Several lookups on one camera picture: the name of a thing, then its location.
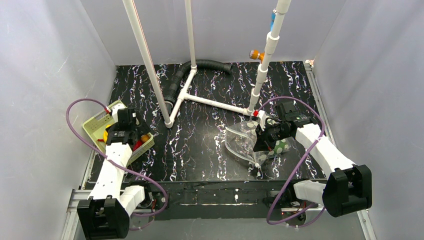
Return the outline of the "orange fake fruit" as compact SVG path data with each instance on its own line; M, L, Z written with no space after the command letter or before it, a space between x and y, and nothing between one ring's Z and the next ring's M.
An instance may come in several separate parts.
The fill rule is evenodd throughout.
M142 135L140 138L140 141L144 144L150 139L150 136L148 134Z

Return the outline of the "clear polka dot zip bag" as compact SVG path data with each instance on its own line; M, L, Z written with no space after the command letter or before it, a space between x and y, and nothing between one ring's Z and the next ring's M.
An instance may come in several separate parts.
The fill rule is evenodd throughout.
M280 122L273 117L268 117L266 123L275 124ZM261 168L261 165L283 153L288 152L292 145L287 138L278 140L273 150L254 152L253 147L257 137L255 129L256 120L241 121L225 128L224 144L226 149L239 160L245 160L255 168Z

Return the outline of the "red fake apple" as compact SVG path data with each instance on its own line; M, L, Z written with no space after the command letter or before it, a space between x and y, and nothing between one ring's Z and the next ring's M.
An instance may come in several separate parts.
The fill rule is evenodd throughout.
M143 145L142 141L139 140L136 142L136 144L133 146L132 151L135 152L139 147L141 147Z

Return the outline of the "yellow fake banana bunch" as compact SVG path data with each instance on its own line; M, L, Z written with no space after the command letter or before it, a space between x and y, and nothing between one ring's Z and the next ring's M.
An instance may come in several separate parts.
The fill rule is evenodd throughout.
M102 134L102 142L104 142L104 143L106 143L107 142L107 139L108 139L108 129L111 127L112 125L111 124L108 124L106 127L105 127L105 129L104 129L104 131L103 131L103 134Z

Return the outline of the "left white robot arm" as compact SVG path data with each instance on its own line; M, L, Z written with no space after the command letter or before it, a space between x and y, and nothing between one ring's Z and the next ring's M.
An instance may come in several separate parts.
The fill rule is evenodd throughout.
M130 216L145 199L142 185L121 190L124 169L134 147L147 134L140 114L134 108L113 110L114 123L105 128L105 160L94 188L77 205L77 214L88 240L123 239L128 235Z

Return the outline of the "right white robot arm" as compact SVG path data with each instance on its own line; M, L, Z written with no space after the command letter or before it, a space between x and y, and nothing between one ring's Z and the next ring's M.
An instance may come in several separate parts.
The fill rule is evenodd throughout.
M273 198L271 207L280 202L310 202L325 207L333 217L367 210L373 204L372 172L343 155L324 135L324 124L296 110L286 100L275 106L278 118L272 119L261 108L252 115L258 122L253 150L275 151L278 141L292 137L305 147L326 175L326 183L308 179L288 180Z

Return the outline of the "light green plastic basket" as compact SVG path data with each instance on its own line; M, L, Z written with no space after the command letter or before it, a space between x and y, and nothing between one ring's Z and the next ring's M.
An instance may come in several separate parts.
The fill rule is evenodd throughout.
M82 124L82 128L87 133L89 138L92 140L93 144L103 153L106 153L106 143L99 142L97 139L102 139L103 132L107 125L114 124L114 120L112 118L112 108L117 107L118 105L123 105L127 107L120 100L116 100L106 107L107 111L101 111L97 115L89 118ZM146 153L149 149L151 149L154 145L154 136L152 133L148 133L150 139L143 143L141 147L139 147L136 151L132 152L131 158L129 159L127 166L136 161L139 157L141 157L144 153Z

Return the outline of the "orange clamp knob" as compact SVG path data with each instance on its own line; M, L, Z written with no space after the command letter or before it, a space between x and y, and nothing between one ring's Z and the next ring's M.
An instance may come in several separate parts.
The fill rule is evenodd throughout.
M249 58L250 59L252 59L252 60L259 60L260 63L263 62L264 57L265 57L265 52L259 52L256 49L251 50L250 53L249 53Z

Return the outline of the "blue clamp knob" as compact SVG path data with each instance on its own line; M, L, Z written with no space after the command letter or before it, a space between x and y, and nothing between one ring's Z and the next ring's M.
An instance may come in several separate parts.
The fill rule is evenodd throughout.
M272 10L272 14L271 14L271 20L270 20L270 31L272 31L273 30L273 27L274 27L274 23L275 23L275 18L276 18L276 14L277 14L278 12L277 12L277 10L274 8L273 10Z

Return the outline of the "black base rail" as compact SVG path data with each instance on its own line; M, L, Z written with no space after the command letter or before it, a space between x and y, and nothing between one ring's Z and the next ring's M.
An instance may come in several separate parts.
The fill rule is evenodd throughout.
M168 204L155 219L264 219L284 183L284 180L161 182Z

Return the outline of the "white PVC pipe frame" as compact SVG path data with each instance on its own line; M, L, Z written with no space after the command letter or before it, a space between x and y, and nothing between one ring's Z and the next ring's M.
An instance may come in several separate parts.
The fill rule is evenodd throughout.
M263 62L257 67L256 82L254 88L251 90L249 105L247 108L236 107L233 105L225 104L222 102L198 97L188 93L188 88L191 86L194 76L198 73L200 61L196 59L195 55L195 43L194 43L194 30L193 30L193 18L192 18L192 8L191 1L186 0L185 5L185 16L187 24L187 34L189 42L189 53L190 53L190 72L186 82L184 83L183 88L177 93L175 103L171 104L171 108L168 109L159 79L156 75L154 64L151 58L151 54L147 45L146 37L143 31L141 20L136 8L136 4L133 0L124 0L123 5L130 22L133 34L135 36L142 60L144 62L145 68L147 70L150 83L153 87L153 91L158 102L159 108L162 113L165 126L170 129L173 127L177 114L181 108L181 105L184 101L193 101L197 103L202 103L212 107L224 109L227 111L232 111L239 113L245 116L253 116L253 112L256 110L255 106L258 103L260 91L263 86L263 83L266 79L268 73L268 67L271 62L272 55L274 54L276 47L280 39L280 32L283 25L284 18L289 11L291 1L290 0L279 0L276 4L275 9L277 14L275 17L274 25L272 31L268 32L266 35L266 45L264 48L264 59Z

